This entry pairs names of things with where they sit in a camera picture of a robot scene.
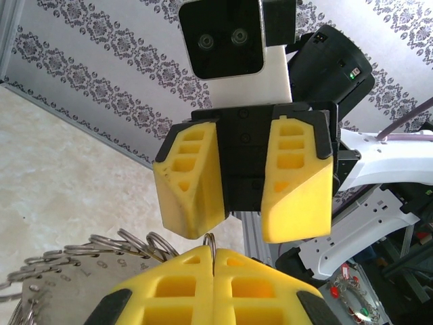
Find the camera lens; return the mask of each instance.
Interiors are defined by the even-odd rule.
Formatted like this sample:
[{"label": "camera lens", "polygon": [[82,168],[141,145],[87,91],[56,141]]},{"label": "camera lens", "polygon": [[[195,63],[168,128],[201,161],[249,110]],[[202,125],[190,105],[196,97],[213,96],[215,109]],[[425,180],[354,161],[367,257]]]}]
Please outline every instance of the camera lens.
[{"label": "camera lens", "polygon": [[208,51],[214,47],[214,39],[209,34],[203,34],[198,40],[198,46],[204,51]]},{"label": "camera lens", "polygon": [[234,45],[243,45],[248,40],[248,33],[243,28],[238,28],[231,35],[231,41]]}]

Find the black camera housing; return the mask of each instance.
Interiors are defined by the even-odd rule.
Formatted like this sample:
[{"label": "black camera housing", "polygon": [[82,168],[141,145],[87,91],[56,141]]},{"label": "black camera housing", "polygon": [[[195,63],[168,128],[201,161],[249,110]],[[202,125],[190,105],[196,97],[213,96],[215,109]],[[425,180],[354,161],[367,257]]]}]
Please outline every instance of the black camera housing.
[{"label": "black camera housing", "polygon": [[261,15],[258,0],[183,4],[179,20],[194,74],[215,79],[259,72],[264,64]]}]

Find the marble floor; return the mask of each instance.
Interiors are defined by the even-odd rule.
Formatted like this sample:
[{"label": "marble floor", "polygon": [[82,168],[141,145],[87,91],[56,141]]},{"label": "marble floor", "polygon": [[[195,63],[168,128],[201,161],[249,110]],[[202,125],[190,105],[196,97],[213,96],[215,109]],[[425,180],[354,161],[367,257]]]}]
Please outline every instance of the marble floor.
[{"label": "marble floor", "polygon": [[[162,227],[149,169],[1,86],[0,213],[0,282],[27,257],[119,228],[157,232],[180,253],[202,242]],[[244,252],[239,220],[212,232],[218,247]],[[0,325],[15,304],[0,304]]]}]

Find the wallpaper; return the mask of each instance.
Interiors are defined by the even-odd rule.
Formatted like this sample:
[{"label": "wallpaper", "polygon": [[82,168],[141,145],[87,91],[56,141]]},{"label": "wallpaper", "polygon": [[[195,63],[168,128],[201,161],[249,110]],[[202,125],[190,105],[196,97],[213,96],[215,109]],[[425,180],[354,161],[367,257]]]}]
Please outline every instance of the wallpaper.
[{"label": "wallpaper", "polygon": [[[1,78],[46,110],[150,166],[173,123],[212,107],[189,67],[180,0],[21,0]],[[375,87],[342,126],[377,132],[433,93],[428,0],[315,0],[299,33],[329,24],[357,44]],[[404,125],[414,131],[432,112]],[[339,193],[344,202],[356,189]]]}]

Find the yellow foam pad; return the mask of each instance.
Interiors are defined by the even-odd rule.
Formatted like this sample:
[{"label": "yellow foam pad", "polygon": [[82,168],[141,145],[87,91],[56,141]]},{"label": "yellow foam pad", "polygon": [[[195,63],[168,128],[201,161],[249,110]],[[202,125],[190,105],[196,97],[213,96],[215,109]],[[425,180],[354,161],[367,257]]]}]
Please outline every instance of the yellow foam pad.
[{"label": "yellow foam pad", "polygon": [[212,257],[197,247],[114,288],[131,298],[116,325],[202,325],[212,323]]},{"label": "yellow foam pad", "polygon": [[225,220],[215,123],[179,132],[154,177],[166,229],[196,239]]},{"label": "yellow foam pad", "polygon": [[272,267],[228,249],[216,251],[214,325],[310,325],[296,293],[320,292]]},{"label": "yellow foam pad", "polygon": [[332,156],[317,158],[312,125],[272,121],[261,204],[263,239],[278,243],[331,231]]}]

